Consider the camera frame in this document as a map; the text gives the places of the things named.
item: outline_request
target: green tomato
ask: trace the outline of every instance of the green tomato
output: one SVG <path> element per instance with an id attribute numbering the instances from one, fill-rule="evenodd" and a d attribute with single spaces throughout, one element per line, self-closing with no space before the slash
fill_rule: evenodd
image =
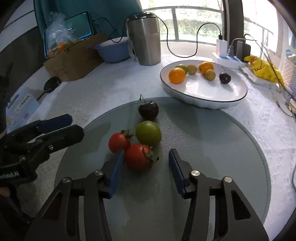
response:
<path id="1" fill-rule="evenodd" d="M 147 120 L 137 126 L 136 137 L 141 144 L 154 147 L 161 141 L 161 131 L 157 124 Z"/>
<path id="2" fill-rule="evenodd" d="M 188 68 L 186 65 L 184 64 L 179 64 L 177 65 L 175 68 L 181 68 L 181 69 L 184 69 L 185 73 L 187 74 L 188 73 Z"/>

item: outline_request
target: black lid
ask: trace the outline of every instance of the black lid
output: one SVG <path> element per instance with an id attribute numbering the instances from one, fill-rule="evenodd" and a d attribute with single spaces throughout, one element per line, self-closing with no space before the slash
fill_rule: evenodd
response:
<path id="1" fill-rule="evenodd" d="M 132 15 L 128 18 L 129 21 L 133 21 L 133 20 L 137 20 L 140 18 L 155 18 L 156 15 L 154 13 L 151 12 L 142 12 L 142 13 L 138 13 L 135 15 Z"/>

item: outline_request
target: blue bowl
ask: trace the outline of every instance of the blue bowl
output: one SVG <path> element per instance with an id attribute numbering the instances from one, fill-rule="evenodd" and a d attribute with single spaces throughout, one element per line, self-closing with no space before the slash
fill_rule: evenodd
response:
<path id="1" fill-rule="evenodd" d="M 130 58 L 127 37 L 123 37 L 119 43 L 108 40 L 94 46 L 94 49 L 96 49 L 102 59 L 108 63 L 118 63 Z"/>

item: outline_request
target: white bowl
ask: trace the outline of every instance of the white bowl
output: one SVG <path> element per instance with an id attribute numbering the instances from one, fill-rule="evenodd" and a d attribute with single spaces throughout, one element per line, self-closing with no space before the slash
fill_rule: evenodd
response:
<path id="1" fill-rule="evenodd" d="M 183 60 L 174 62 L 164 67 L 160 72 L 163 88 L 173 97 L 181 99 L 186 103 L 209 109 L 226 109 L 238 105 L 247 95 L 246 83 L 231 69 L 219 64 L 214 65 L 216 78 L 208 81 L 197 70 L 196 74 L 187 74 L 181 84 L 172 84 L 168 78 L 169 72 L 179 64 L 194 64 L 198 66 L 201 60 Z M 229 84 L 221 84 L 219 74 L 226 72 L 231 76 Z"/>

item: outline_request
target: teal curtain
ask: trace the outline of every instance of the teal curtain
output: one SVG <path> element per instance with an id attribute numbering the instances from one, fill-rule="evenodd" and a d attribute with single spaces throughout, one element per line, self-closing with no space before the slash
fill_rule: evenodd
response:
<path id="1" fill-rule="evenodd" d="M 50 25 L 50 12 L 63 13 L 66 18 L 84 11 L 90 13 L 92 20 L 105 17 L 118 29 L 118 32 L 112 34 L 112 38 L 116 38 L 122 35 L 126 17 L 142 11 L 137 0 L 34 0 L 34 9 L 42 37 L 44 30 Z M 114 31 L 103 19 L 94 23 L 98 25 L 95 26 L 98 33 L 104 31 L 109 36 Z"/>

